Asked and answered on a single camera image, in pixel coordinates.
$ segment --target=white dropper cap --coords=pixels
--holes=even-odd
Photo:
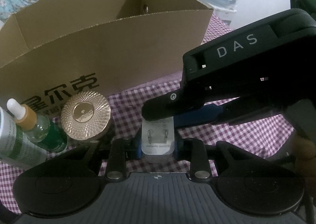
[[[7,108],[15,116],[17,120],[21,120],[25,116],[25,107],[20,105],[18,101],[16,101],[13,98],[7,101]]]

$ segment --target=gold jar lid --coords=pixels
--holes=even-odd
[[[110,126],[111,108],[108,100],[92,90],[72,96],[61,112],[66,134],[75,140],[88,140]]]

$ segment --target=black cable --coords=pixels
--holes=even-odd
[[[294,155],[288,155],[288,156],[284,156],[282,158],[276,159],[274,161],[271,161],[272,163],[275,163],[277,165],[284,165],[284,164],[288,164],[288,163],[295,163],[295,159],[296,157]]]
[[[313,199],[306,191],[303,195],[303,204],[305,207],[306,223],[315,224]]]

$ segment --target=gingham cloth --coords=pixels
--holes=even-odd
[[[231,29],[228,26],[213,15],[203,42],[230,31]],[[176,73],[110,96],[108,99],[115,122],[116,138],[134,136],[142,123],[141,107],[143,103],[147,99],[178,89],[180,79],[181,73]],[[227,102],[227,100],[215,103],[222,104],[224,102]],[[214,145],[219,140],[224,140],[258,156],[268,157],[279,150],[292,131],[292,126],[281,115],[278,115],[236,126],[223,124],[185,128],[180,130],[180,134],[184,138],[201,139],[204,143],[210,145]],[[70,140],[68,150],[75,146],[76,142]],[[50,159],[56,155],[55,153],[48,153],[47,157]],[[213,162],[210,161],[210,164],[213,175],[216,175]],[[170,159],[165,164],[151,164],[146,159],[142,159],[140,161],[128,161],[126,165],[128,171],[141,172],[188,172],[190,168],[189,162],[177,162],[174,159]],[[103,162],[99,175],[104,175],[105,167],[106,162]],[[0,199],[5,207],[15,213],[20,213],[20,211],[12,194],[12,186],[15,179],[22,172],[23,170],[13,168],[8,164],[0,164]]]

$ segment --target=white bottle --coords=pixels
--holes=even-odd
[[[45,162],[46,156],[0,107],[0,161],[27,170]]]

